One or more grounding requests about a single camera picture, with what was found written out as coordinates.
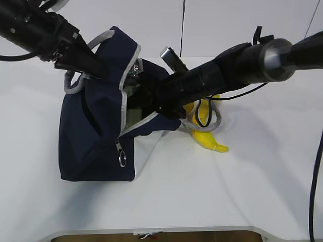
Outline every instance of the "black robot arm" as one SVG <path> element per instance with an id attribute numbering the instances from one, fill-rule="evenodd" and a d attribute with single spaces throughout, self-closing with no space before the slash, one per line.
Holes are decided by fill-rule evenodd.
<path id="1" fill-rule="evenodd" d="M 56 69 L 89 73 L 103 78 L 107 68 L 87 47 L 79 29 L 63 16 L 46 12 L 55 1 L 0 0 L 0 35 L 30 52 L 23 56 L 0 56 L 19 61 L 38 56 L 55 62 Z"/>
<path id="2" fill-rule="evenodd" d="M 129 107 L 147 103 L 169 118 L 185 118 L 183 105 L 206 96 L 238 90 L 254 83 L 280 82 L 289 79 L 296 70 L 323 68 L 323 32 L 294 45 L 274 36 L 260 37 L 258 26 L 252 43 L 234 46 L 215 59 L 192 70 L 179 71 L 165 80 L 152 81 L 143 76 L 143 89 L 131 97 Z M 163 59 L 174 69 L 179 58 L 171 52 Z"/>

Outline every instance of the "white table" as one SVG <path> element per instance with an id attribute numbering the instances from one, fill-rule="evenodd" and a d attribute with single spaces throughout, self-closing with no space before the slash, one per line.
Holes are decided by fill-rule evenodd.
<path id="1" fill-rule="evenodd" d="M 184 58 L 190 68 L 207 60 Z M 61 180 L 63 72 L 37 59 L 1 63 L 0 71 L 0 241 L 201 230 L 308 239 L 310 183 L 323 124 L 322 71 L 300 72 L 223 102 L 216 138 L 229 153 L 203 149 L 185 133 L 168 133 L 131 183 Z M 317 238 L 323 238 L 320 175 Z"/>

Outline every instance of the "gray strap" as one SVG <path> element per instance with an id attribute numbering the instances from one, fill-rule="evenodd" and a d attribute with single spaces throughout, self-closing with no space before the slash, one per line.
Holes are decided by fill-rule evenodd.
<path id="1" fill-rule="evenodd" d="M 103 41 L 110 39 L 113 35 L 115 34 L 114 30 L 108 30 L 106 32 L 103 32 L 99 36 L 95 37 L 93 40 L 91 40 L 87 46 L 90 49 L 95 48 L 97 45 L 101 44 Z M 75 75 L 75 71 L 66 71 L 65 76 L 64 76 L 64 91 L 66 94 L 75 94 L 80 92 L 83 87 L 84 87 L 84 81 L 90 79 L 90 75 L 87 73 L 83 73 L 80 76 L 79 83 L 75 86 L 72 87 L 72 79 Z"/>
<path id="2" fill-rule="evenodd" d="M 217 117 L 217 121 L 213 124 L 210 124 L 209 126 L 203 128 L 200 127 L 196 124 L 193 124 L 192 122 L 190 122 L 187 119 L 182 119 L 181 122 L 184 126 L 186 126 L 188 129 L 192 129 L 192 130 L 196 130 L 199 132 L 203 132 L 203 133 L 207 133 L 207 132 L 212 132 L 213 130 L 217 129 L 222 121 L 222 116 L 220 114 L 219 109 L 217 108 L 217 105 L 214 101 L 211 102 L 211 106 L 212 106 L 212 110 L 215 112 L 216 117 Z"/>

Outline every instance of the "fabric bag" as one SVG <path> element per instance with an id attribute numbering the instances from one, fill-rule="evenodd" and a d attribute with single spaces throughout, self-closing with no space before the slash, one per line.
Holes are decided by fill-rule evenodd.
<path id="1" fill-rule="evenodd" d="M 109 71 L 105 79 L 83 74 L 70 86 L 74 73 L 66 73 L 67 94 L 59 131 L 61 177 L 74 182 L 132 181 L 143 169 L 163 131 L 176 130 L 181 122 L 152 112 L 126 127 L 124 84 L 135 63 L 140 72 L 147 72 L 159 81 L 169 74 L 160 66 L 138 59 L 140 46 L 117 27 L 98 36 L 89 47 L 99 43 L 96 55 Z"/>

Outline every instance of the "black cable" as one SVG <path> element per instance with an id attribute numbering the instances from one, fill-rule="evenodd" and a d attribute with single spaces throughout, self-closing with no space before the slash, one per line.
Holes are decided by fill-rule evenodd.
<path id="1" fill-rule="evenodd" d="M 218 101 L 232 100 L 232 99 L 235 99 L 235 98 L 238 98 L 238 97 L 242 97 L 242 96 L 244 96 L 244 95 L 247 95 L 247 94 L 249 94 L 249 93 L 252 93 L 252 92 L 254 92 L 254 91 L 258 90 L 259 88 L 261 88 L 261 87 L 263 87 L 263 86 L 265 86 L 265 85 L 267 85 L 267 84 L 268 84 L 268 83 L 263 83 L 263 84 L 261 84 L 260 86 L 257 86 L 256 88 L 251 89 L 250 91 L 247 91 L 247 92 L 241 93 L 241 94 L 236 95 L 236 96 L 233 96 L 233 97 L 225 97 L 225 98 L 212 98 L 212 97 L 206 97 L 206 98 L 207 98 L 207 99 L 210 99 L 210 100 L 218 100 Z"/>
<path id="2" fill-rule="evenodd" d="M 59 30 L 60 30 L 60 26 L 62 24 L 62 20 L 59 17 L 59 15 L 56 15 L 56 14 L 54 14 L 54 18 L 55 18 L 56 26 L 55 26 L 52 38 L 56 39 L 58 34 L 59 34 Z M 35 52 L 31 52 L 31 53 L 23 54 L 23 55 L 17 55 L 17 56 L 0 55 L 0 61 L 2 61 L 2 62 L 19 62 L 19 61 L 24 61 L 24 60 L 36 57 L 36 56 L 40 55 L 41 53 L 42 53 L 41 50 L 37 50 Z"/>
<path id="3" fill-rule="evenodd" d="M 309 197 L 308 229 L 309 229 L 309 237 L 311 242 L 315 241 L 314 229 L 313 229 L 314 202 L 315 202 L 315 192 L 316 192 L 317 178 L 318 178 L 318 172 L 319 172 L 319 165 L 321 163 L 322 153 L 323 153 L 323 132 L 322 132 L 321 141 L 319 142 L 319 146 L 316 154 L 312 185 L 311 185 L 311 191 L 310 191 L 310 197 Z"/>
<path id="4" fill-rule="evenodd" d="M 48 2 L 44 3 L 42 6 L 40 6 L 40 9 L 42 10 L 48 10 L 51 7 L 53 7 L 55 4 L 57 4 L 58 0 L 49 0 Z"/>
<path id="5" fill-rule="evenodd" d="M 39 54 L 40 54 L 40 51 L 35 51 L 32 53 L 17 55 L 17 56 L 0 55 L 0 61 L 2 61 L 2 62 L 19 62 L 19 61 L 24 61 L 26 59 L 31 59 L 35 56 L 38 56 Z"/>
<path id="6" fill-rule="evenodd" d="M 199 102 L 198 106 L 196 107 L 196 110 L 195 110 L 195 120 L 200 127 L 205 128 L 210 125 L 212 120 L 212 106 L 211 106 L 212 99 L 208 100 L 208 118 L 205 125 L 201 123 L 200 118 L 198 117 L 198 111 L 201 106 L 201 99 L 198 102 Z"/>

